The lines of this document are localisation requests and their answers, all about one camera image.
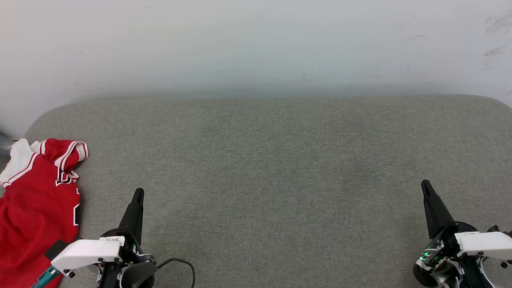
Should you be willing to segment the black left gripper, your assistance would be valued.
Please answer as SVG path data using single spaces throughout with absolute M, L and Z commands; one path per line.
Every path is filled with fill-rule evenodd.
M 104 240 L 121 241 L 121 245 L 112 260 L 102 260 L 99 264 L 100 288 L 151 288 L 155 282 L 156 259 L 140 246 L 143 201 L 143 188 L 136 188 L 118 228 L 101 236 Z

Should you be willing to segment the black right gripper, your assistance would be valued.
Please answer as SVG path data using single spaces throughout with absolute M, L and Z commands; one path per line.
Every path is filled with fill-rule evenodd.
M 429 180 L 421 182 L 428 246 L 413 266 L 416 280 L 428 288 L 493 288 L 487 277 L 483 255 L 463 253 L 456 239 L 457 233 L 477 233 L 470 224 L 454 221 L 442 199 Z

